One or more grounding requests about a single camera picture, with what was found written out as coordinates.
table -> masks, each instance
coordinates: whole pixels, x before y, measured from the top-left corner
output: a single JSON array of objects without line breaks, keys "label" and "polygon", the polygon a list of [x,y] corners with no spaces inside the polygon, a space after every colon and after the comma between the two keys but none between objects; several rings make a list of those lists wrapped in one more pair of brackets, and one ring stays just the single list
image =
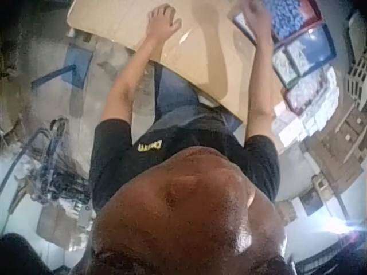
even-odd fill
[{"label": "table", "polygon": [[[168,40],[161,60],[247,122],[248,87],[255,47],[232,23],[229,0],[75,0],[70,27],[137,50],[145,35],[147,14],[167,2],[182,18],[182,29]],[[274,73],[274,106],[282,102],[282,85]]]}]

light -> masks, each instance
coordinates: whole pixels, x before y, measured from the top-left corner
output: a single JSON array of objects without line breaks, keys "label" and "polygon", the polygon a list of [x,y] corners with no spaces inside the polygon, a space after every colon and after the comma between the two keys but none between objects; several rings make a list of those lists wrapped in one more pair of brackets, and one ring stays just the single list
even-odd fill
[{"label": "light", "polygon": [[348,227],[345,221],[342,221],[338,218],[330,217],[325,219],[322,231],[340,235],[354,231],[354,229],[353,227]]}]

black hose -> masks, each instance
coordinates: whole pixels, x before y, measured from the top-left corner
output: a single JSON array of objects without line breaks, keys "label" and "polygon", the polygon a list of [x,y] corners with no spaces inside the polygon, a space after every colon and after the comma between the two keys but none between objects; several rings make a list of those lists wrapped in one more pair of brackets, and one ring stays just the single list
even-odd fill
[{"label": "black hose", "polygon": [[0,185],[0,195],[2,194],[2,191],[4,190],[7,181],[9,180],[11,174],[13,173],[15,167],[17,166],[18,162],[20,161],[20,159],[23,157],[23,155],[25,154],[25,152],[28,150],[28,147],[34,142],[34,140],[36,139],[36,137],[39,134],[43,134],[46,138],[49,138],[49,131],[47,129],[44,128],[40,128],[37,130],[36,133],[34,133],[34,135],[27,141],[27,143],[23,146],[22,150],[20,151],[20,153],[17,155],[17,157],[15,158],[15,160],[13,161],[13,163],[11,164],[9,170],[7,171],[5,177],[3,178],[1,185]]}]

hand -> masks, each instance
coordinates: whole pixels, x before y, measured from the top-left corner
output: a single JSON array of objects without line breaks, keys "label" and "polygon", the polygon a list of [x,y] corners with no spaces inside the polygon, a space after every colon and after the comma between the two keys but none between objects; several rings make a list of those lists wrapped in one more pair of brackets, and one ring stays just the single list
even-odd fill
[{"label": "hand", "polygon": [[146,39],[154,46],[163,45],[181,28],[181,19],[173,22],[176,9],[168,4],[156,7],[148,14]]},{"label": "hand", "polygon": [[271,45],[271,14],[261,0],[241,0],[241,7],[257,43]]}]

person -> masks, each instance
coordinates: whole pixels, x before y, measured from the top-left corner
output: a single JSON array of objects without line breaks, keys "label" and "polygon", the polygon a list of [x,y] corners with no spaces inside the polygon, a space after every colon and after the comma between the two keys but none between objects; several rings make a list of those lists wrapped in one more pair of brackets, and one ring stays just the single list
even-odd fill
[{"label": "person", "polygon": [[173,7],[155,8],[95,129],[89,181],[97,217],[73,274],[290,273],[272,204],[280,172],[271,140],[271,16],[260,1],[242,6],[257,39],[244,147],[227,114],[200,105],[163,68],[155,72],[155,123],[132,144],[139,81],[182,23]]}]

